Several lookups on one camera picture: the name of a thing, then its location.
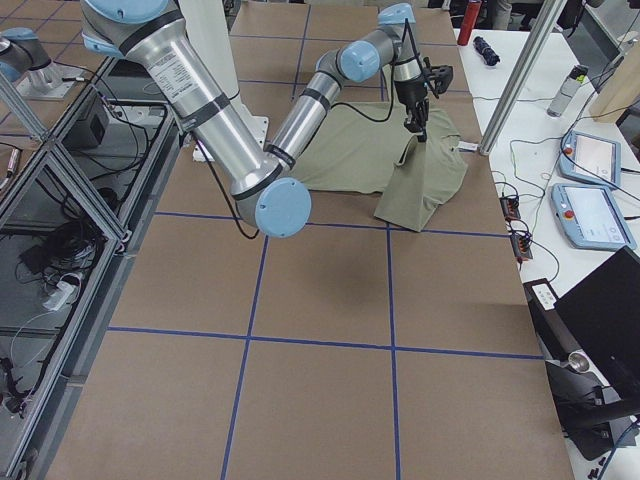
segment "black band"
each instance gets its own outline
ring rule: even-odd
[[[327,97],[325,97],[319,91],[313,90],[311,88],[305,88],[300,96],[303,96],[303,95],[306,97],[311,97],[314,100],[317,100],[318,102],[320,102],[320,104],[322,104],[322,106],[324,107],[327,113],[329,113],[329,110],[331,110],[331,103],[329,103],[329,100],[327,99]]]
[[[37,67],[31,67],[29,69],[29,71],[30,72],[35,72],[36,70],[40,70],[41,68],[48,67],[49,65],[51,65],[51,59],[50,58],[46,62],[44,62],[42,65],[38,65]]]
[[[215,117],[218,113],[220,113],[224,108],[231,104],[230,100],[223,93],[219,97],[216,97],[213,102],[209,102],[203,107],[200,107],[198,110],[193,112],[191,115],[187,115],[186,117],[181,119],[182,129],[185,132],[190,132],[194,128],[199,127],[207,120]]]
[[[175,22],[176,20],[180,20],[183,18],[180,10],[171,10],[163,15],[160,15],[158,18],[154,18],[149,23],[146,23],[141,28],[133,32],[122,44],[120,45],[119,50],[122,52],[124,56],[127,56],[127,53],[135,47],[142,40],[147,38],[149,35],[154,33],[156,30],[160,30],[165,25],[168,25],[171,22]]]
[[[278,157],[280,160],[282,160],[284,163],[289,165],[289,170],[291,170],[296,164],[295,158],[293,158],[287,152],[282,150],[280,147],[273,145],[272,143],[267,145],[267,148],[265,149],[265,151],[267,151],[268,153],[272,153],[273,155]]]
[[[395,66],[397,67],[397,66],[399,66],[399,65],[406,65],[407,63],[411,63],[411,62],[413,62],[414,60],[418,61],[418,65],[420,65],[420,61],[418,60],[418,58],[417,58],[417,57],[411,57],[411,58],[408,58],[408,59],[406,59],[406,60],[403,60],[402,62],[396,62],[396,63],[395,63]]]
[[[276,178],[278,178],[278,175],[280,175],[280,172],[282,172],[282,165],[278,164],[278,166],[273,170],[273,172],[271,172],[269,176],[267,176],[264,180],[262,180],[256,186],[250,188],[245,192],[238,193],[237,195],[232,195],[233,198],[236,201],[240,201],[240,200],[244,200],[245,198],[249,198],[251,195],[255,195],[260,190],[264,190],[267,187],[267,185],[269,185]]]

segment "aluminum pole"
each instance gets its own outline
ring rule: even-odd
[[[16,117],[22,122],[31,136],[44,142],[49,132],[31,107],[22,99],[13,84],[0,72],[0,100],[7,104]]]
[[[507,85],[504,87],[504,92],[493,112],[491,120],[489,120],[482,141],[478,146],[478,151],[481,155],[489,155],[495,145],[498,135],[500,135],[504,124],[509,118],[509,114],[518,100],[522,87],[524,87],[527,77],[531,73],[531,69],[542,52],[549,38],[549,34],[555,26],[556,20],[560,16],[566,3],[567,0],[545,0],[542,5],[542,10],[536,19],[533,30],[529,34],[527,42],[524,44],[522,53],[516,62],[516,66],[513,68]]]

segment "touchscreen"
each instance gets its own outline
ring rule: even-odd
[[[620,245],[626,243],[617,218],[602,190],[566,187],[565,191],[585,240]]]
[[[574,171],[587,177],[600,177],[613,181],[614,144],[596,138],[576,135],[576,156]]]

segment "cardboard table surface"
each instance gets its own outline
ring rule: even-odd
[[[243,3],[240,90],[269,135],[316,50],[376,14]],[[477,141],[446,13],[417,17],[425,53],[458,68],[438,105]],[[376,78],[341,100],[383,92]],[[190,153],[49,480],[572,478],[486,158],[464,155],[462,190],[423,233],[373,218],[375,195],[314,192],[298,235],[248,241]]]

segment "computer monitor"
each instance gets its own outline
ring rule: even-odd
[[[620,397],[639,397],[640,258],[621,248],[555,308]]]

